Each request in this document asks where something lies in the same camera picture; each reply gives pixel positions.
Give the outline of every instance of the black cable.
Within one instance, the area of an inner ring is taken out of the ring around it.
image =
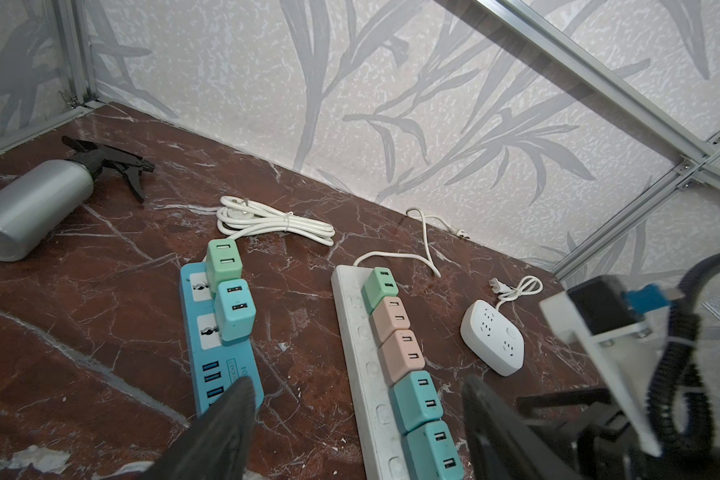
[[[705,456],[714,443],[709,400],[692,356],[700,328],[700,316],[695,313],[698,296],[719,273],[720,254],[693,266],[678,285],[684,298],[672,302],[669,311],[666,349],[648,388],[648,420],[664,454]],[[689,390],[684,392],[688,424],[683,432],[674,426],[674,397],[679,386]]]

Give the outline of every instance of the white power socket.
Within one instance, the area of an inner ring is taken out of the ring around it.
[[[474,302],[461,321],[461,338],[490,368],[508,376],[523,366],[522,333],[488,302]]]

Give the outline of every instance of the power cord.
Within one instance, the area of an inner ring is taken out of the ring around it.
[[[421,210],[419,210],[419,209],[417,209],[417,208],[416,208],[416,209],[410,208],[410,209],[408,209],[407,212],[410,212],[411,210],[415,210],[415,211],[417,211],[419,214],[421,214]],[[449,232],[451,232],[451,234],[453,234],[453,235],[455,235],[455,236],[460,236],[461,238],[467,238],[467,239],[469,238],[469,234],[467,233],[466,230],[461,230],[460,228],[454,228],[451,224],[447,223],[447,222],[446,222],[441,216],[439,216],[439,215],[425,215],[425,217],[426,217],[426,218],[433,218],[434,220],[438,220],[443,226],[445,226],[445,230],[448,230]]]
[[[221,205],[215,215],[219,231],[237,240],[241,236],[290,232],[306,236],[323,245],[332,246],[336,234],[333,226],[319,220],[281,212],[271,206],[239,197],[221,197]]]
[[[541,283],[541,280],[533,275],[524,276],[515,287],[501,283],[497,278],[490,279],[489,283],[493,288],[493,293],[499,294],[499,302],[496,304],[496,310],[499,310],[499,307],[506,302],[513,302],[520,296],[536,295],[544,288],[544,284]]]
[[[437,267],[434,266],[434,263],[432,262],[432,255],[429,253],[429,242],[427,240],[427,216],[423,214],[423,212],[421,211],[421,208],[418,208],[415,206],[405,210],[405,215],[408,215],[408,212],[411,212],[413,210],[417,211],[419,213],[419,215],[421,216],[421,226],[423,228],[423,248],[427,252],[427,258],[423,258],[421,255],[416,255],[416,254],[394,254],[392,252],[374,251],[374,252],[368,252],[367,254],[360,256],[359,258],[357,258],[355,260],[355,262],[352,265],[357,266],[360,262],[362,262],[366,258],[370,258],[372,256],[390,256],[393,258],[413,258],[415,260],[421,260],[424,264],[426,264],[429,268],[432,269],[434,276],[436,276],[437,278],[442,278],[442,274],[437,269]]]

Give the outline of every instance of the bolt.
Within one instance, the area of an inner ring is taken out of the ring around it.
[[[646,336],[650,335],[651,333],[653,333],[653,330],[651,330],[650,327],[647,327],[643,330],[640,330],[639,332],[636,332],[634,334],[634,336],[636,336],[639,339],[644,339]]]

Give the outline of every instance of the black spray nozzle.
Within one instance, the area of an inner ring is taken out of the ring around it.
[[[67,147],[77,151],[72,158],[74,162],[83,165],[90,172],[91,177],[96,178],[101,174],[101,170],[106,168],[114,168],[119,171],[123,178],[128,182],[130,191],[139,202],[144,202],[144,193],[141,191],[141,183],[139,182],[139,174],[141,171],[154,171],[155,165],[144,158],[121,150],[119,148],[110,147],[109,145],[97,144],[87,140],[77,140],[64,136],[61,138]]]

